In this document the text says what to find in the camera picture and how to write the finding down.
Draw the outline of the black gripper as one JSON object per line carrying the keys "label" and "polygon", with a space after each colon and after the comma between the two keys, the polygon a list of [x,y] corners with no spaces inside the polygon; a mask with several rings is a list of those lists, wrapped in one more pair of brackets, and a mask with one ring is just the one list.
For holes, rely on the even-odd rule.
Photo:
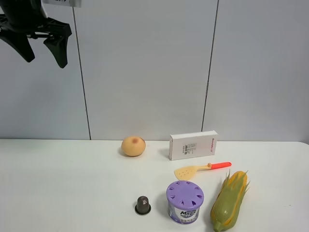
{"label": "black gripper", "polygon": [[8,9],[0,15],[0,38],[27,62],[35,59],[28,38],[47,38],[44,45],[53,54],[59,67],[65,68],[71,34],[69,24],[47,17],[42,10]]}

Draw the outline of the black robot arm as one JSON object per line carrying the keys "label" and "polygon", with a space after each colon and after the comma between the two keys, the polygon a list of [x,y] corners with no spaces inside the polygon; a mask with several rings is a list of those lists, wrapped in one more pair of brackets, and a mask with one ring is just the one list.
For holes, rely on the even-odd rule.
{"label": "black robot arm", "polygon": [[10,45],[25,61],[35,59],[29,39],[44,38],[60,68],[66,67],[70,25],[50,18],[40,0],[2,0],[0,39]]}

